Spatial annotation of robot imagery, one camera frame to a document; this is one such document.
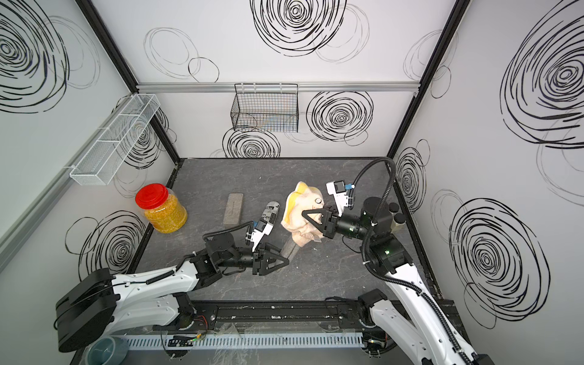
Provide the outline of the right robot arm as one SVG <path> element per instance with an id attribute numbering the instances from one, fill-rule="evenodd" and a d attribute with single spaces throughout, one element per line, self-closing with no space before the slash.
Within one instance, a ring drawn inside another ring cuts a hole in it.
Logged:
<path id="1" fill-rule="evenodd" d="M 334 208 L 305 210 L 303 218 L 324 237 L 336 234 L 361 241 L 363 265 L 383 281 L 406 311 L 403 316 L 383 295 L 364 298 L 365 319 L 381 328 L 416 364 L 491 364 L 456 330 L 424 285 L 412 257 L 393 230 L 405 217 L 377 197 L 365 200 L 359 215 Z"/>

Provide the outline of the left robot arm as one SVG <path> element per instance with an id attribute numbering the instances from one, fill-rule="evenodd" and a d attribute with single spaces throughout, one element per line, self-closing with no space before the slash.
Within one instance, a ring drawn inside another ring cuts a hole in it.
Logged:
<path id="1" fill-rule="evenodd" d="M 184 330 L 207 325 L 208 316 L 196 310 L 189 292 L 211 286 L 223 278 L 224 269 L 268 275 L 288 264 L 269 243 L 237 246 L 233 235 L 224 233 L 206 237 L 204 249 L 165 269 L 128 275 L 97 269 L 56 304 L 58 349 L 77 351 L 104 335 L 141 326 Z"/>

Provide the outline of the grey oval eyeglass case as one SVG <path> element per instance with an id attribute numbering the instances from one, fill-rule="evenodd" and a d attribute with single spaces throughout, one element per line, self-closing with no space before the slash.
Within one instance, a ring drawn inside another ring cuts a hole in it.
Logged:
<path id="1" fill-rule="evenodd" d="M 289 237 L 282 247 L 280 254 L 282 257 L 288 259 L 291 262 L 295 255 L 297 255 L 299 252 L 300 248 L 301 247 L 298 246 L 293 240 L 293 237 Z"/>

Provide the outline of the white mesh shelf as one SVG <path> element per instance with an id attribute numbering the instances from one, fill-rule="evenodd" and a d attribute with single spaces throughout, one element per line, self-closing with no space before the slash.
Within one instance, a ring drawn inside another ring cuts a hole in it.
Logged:
<path id="1" fill-rule="evenodd" d="M 153 94 L 127 97 L 110 115 L 97 140 L 69 173 L 81 186 L 106 186 L 126 164 L 136 170 L 149 168 L 160 153 L 151 121 L 160 102 Z"/>

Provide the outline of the red lid yellow jar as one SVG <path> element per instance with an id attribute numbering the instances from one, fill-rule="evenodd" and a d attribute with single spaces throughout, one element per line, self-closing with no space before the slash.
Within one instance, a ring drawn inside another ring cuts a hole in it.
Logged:
<path id="1" fill-rule="evenodd" d="M 162 234 L 178 231 L 187 221 L 188 213 L 174 192 L 160 183 L 142 187 L 135 203 L 154 229 Z"/>

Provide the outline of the brown spice bottle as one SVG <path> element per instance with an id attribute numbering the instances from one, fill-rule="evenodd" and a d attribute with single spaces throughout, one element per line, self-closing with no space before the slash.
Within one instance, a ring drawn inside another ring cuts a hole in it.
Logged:
<path id="1" fill-rule="evenodd" d="M 395 213 L 393 216 L 392 230 L 397 231 L 405 225 L 406 217 L 403 213 Z"/>
<path id="2" fill-rule="evenodd" d="M 399 212 L 400 212 L 400 206 L 399 206 L 399 204 L 398 204 L 398 203 L 396 203 L 396 202 L 390 202 L 390 203 L 389 203 L 389 205 L 388 205 L 388 207 L 389 207 L 389 211 L 390 211 L 392 214 L 397 214 L 397 213 L 399 213 Z"/>

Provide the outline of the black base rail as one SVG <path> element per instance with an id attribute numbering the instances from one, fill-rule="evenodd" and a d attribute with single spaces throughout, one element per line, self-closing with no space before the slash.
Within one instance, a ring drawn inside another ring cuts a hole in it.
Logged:
<path id="1" fill-rule="evenodd" d="M 218 330 L 225 323 L 316 322 L 341 329 L 372 326 L 368 302 L 360 299 L 324 301 L 193 301 L 194 329 Z"/>

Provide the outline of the grey rectangular eyeglass case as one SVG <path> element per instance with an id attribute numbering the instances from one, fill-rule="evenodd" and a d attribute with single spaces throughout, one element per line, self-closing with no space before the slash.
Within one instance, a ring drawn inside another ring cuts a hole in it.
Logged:
<path id="1" fill-rule="evenodd" d="M 224 211 L 224 228 L 234 228 L 240 225 L 243 211 L 243 193 L 230 193 Z"/>

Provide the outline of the teal tape roll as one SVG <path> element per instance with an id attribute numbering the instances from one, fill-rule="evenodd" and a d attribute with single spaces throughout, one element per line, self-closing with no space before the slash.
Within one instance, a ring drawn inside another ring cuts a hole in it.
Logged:
<path id="1" fill-rule="evenodd" d="M 103 337 L 85 355 L 87 365 L 120 365 L 129 353 L 129 344 L 120 337 Z"/>

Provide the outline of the brown spice bottle far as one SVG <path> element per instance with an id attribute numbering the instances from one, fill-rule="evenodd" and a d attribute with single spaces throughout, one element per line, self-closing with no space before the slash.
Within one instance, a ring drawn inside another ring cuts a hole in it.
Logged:
<path id="1" fill-rule="evenodd" d="M 388 207 L 389 207 L 389 211 L 390 211 L 392 214 L 397 214 L 397 213 L 399 213 L 399 212 L 400 212 L 400 206 L 399 206 L 399 204 L 398 204 L 398 203 L 396 203 L 396 202 L 390 202 L 390 203 L 389 203 L 389 205 L 388 205 Z"/>

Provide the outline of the brown spice bottle near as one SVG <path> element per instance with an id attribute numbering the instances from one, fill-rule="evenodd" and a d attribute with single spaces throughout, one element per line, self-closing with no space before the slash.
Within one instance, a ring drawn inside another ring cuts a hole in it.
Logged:
<path id="1" fill-rule="evenodd" d="M 395 213 L 393 216 L 392 230 L 397 231 L 405 225 L 406 217 L 403 213 Z"/>

